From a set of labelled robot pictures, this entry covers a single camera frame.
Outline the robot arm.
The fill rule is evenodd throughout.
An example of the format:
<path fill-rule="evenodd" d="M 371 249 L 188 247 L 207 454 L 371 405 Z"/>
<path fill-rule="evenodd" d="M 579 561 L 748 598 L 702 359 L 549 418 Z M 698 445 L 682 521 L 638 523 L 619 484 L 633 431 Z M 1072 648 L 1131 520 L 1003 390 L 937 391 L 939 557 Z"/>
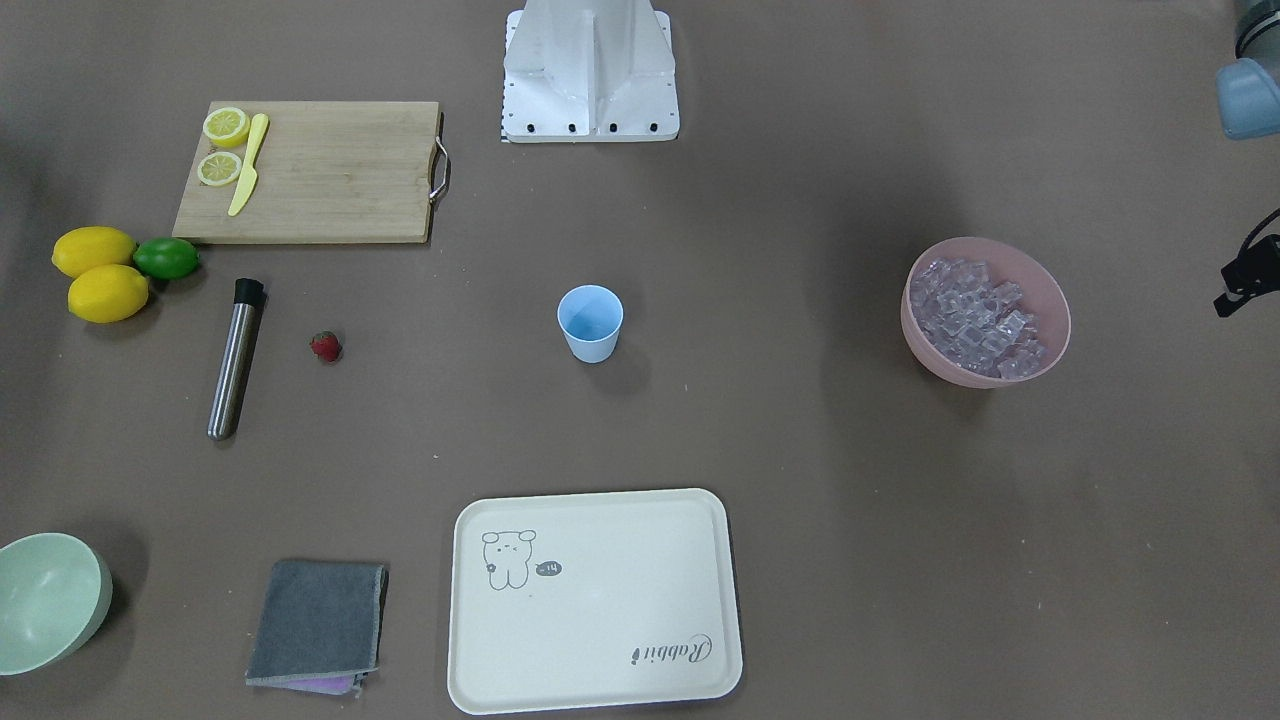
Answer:
<path fill-rule="evenodd" d="M 1215 77 L 1224 135 L 1235 141 L 1279 132 L 1279 3 L 1235 1 L 1233 63 Z"/>

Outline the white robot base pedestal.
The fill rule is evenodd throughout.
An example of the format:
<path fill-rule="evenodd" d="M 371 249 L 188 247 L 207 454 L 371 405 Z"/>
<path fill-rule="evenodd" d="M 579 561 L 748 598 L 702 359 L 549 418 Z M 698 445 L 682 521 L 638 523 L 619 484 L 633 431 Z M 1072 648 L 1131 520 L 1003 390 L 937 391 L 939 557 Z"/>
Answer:
<path fill-rule="evenodd" d="M 527 1 L 504 23 L 500 137 L 639 143 L 678 137 L 671 18 L 649 1 Z"/>

